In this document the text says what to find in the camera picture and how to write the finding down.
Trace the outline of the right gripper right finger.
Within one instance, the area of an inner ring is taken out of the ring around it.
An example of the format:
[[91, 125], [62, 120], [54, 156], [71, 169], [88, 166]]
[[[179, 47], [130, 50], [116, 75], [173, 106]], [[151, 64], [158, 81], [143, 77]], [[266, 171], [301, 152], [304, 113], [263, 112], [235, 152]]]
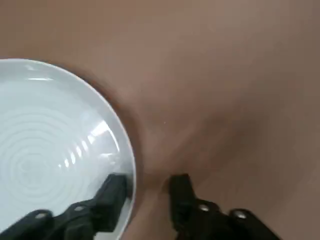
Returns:
[[228, 213], [196, 196], [188, 174], [169, 178], [170, 218], [177, 240], [280, 240], [255, 214], [244, 208]]

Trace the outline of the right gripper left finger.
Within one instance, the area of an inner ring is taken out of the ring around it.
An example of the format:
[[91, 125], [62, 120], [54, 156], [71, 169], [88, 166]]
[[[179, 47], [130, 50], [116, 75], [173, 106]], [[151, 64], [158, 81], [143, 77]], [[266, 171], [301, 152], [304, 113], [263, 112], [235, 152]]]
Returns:
[[112, 233], [127, 198], [127, 177], [109, 174], [93, 198], [71, 204], [54, 216], [48, 209], [29, 212], [1, 232], [2, 240], [92, 240]]

